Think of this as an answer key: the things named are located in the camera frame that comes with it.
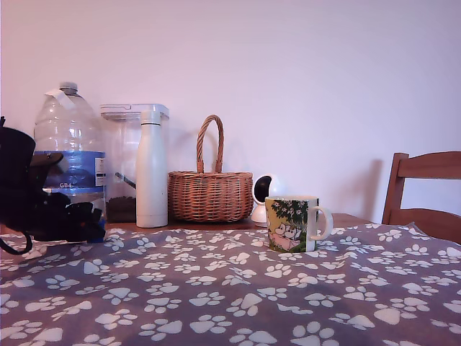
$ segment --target security camera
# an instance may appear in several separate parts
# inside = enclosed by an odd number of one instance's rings
[[[284,187],[273,174],[265,174],[255,180],[251,194],[256,202],[256,207],[251,214],[251,220],[258,227],[267,227],[266,197],[283,194]]]

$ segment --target ceramic mug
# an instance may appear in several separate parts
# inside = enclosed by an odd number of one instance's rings
[[[333,230],[330,211],[318,204],[319,199],[313,196],[266,197],[269,247],[278,252],[313,251],[315,242],[325,239]],[[322,234],[317,234],[319,211],[326,219]]]

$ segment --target chair backrest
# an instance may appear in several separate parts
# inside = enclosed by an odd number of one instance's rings
[[[461,216],[431,209],[400,209],[405,178],[461,179],[461,151],[433,153],[409,158],[395,153],[382,223],[414,222],[424,233],[461,244]]]

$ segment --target black object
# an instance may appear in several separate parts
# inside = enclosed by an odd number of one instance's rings
[[[0,119],[0,223],[26,236],[25,249],[11,248],[10,254],[25,254],[37,241],[101,241],[105,230],[102,211],[92,203],[71,204],[62,193],[47,193],[43,184],[48,174],[63,167],[63,155],[34,155],[35,142],[27,134],[4,127]]]

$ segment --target plastic container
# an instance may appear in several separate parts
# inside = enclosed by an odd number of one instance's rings
[[[136,222],[136,154],[141,139],[140,114],[155,110],[156,104],[101,105],[104,139],[107,144],[105,169],[107,220]],[[169,112],[161,114],[161,135],[166,150],[169,142]]]
[[[104,143],[101,121],[77,93],[77,84],[62,82],[47,92],[34,128],[35,151],[62,152],[67,172],[49,175],[45,190],[62,192],[72,203],[92,202],[104,215]]]

